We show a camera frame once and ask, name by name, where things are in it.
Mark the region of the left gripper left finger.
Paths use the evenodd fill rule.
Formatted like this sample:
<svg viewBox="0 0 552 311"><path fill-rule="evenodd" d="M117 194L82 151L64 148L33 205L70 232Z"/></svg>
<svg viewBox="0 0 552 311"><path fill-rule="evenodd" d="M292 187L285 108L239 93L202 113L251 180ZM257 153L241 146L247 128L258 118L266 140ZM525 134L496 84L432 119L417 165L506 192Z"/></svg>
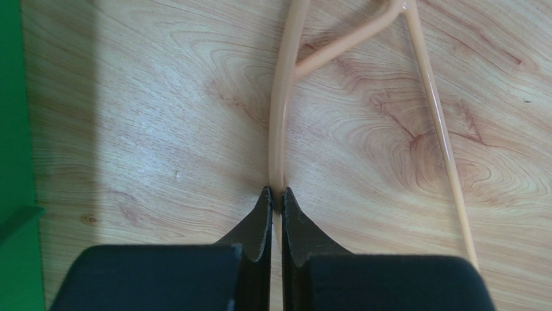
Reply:
<svg viewBox="0 0 552 311"><path fill-rule="evenodd" d="M273 200L204 245L98 245L73 262L52 310L268 310Z"/></svg>

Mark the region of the orange clothes hanger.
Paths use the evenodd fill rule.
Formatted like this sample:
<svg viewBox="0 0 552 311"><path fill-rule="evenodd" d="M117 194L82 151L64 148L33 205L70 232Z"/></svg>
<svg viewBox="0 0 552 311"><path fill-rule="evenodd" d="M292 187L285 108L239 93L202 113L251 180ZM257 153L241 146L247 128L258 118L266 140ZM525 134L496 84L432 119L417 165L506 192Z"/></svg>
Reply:
<svg viewBox="0 0 552 311"><path fill-rule="evenodd" d="M288 9L273 77L270 99L270 122L268 131L268 180L271 190L284 192L285 142L288 108L293 85L319 69L337 56L378 34L399 15L404 15L408 26L415 57L430 106L435 132L443 155L448 181L454 198L469 262L479 268L474 239L468 220L459 173L439 98L433 69L422 31L419 11L415 1L390 1L386 9L373 20L364 23L350 33L332 41L302 61L297 61L301 35L310 6L309 1L292 1Z"/></svg>

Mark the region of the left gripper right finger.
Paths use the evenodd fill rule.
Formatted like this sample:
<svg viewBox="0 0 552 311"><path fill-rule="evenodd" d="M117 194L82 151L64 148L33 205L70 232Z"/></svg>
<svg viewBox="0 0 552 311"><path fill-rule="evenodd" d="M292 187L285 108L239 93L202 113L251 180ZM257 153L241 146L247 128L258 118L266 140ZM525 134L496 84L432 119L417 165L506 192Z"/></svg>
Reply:
<svg viewBox="0 0 552 311"><path fill-rule="evenodd" d="M282 194L285 310L494 310L467 260L444 255L355 254Z"/></svg>

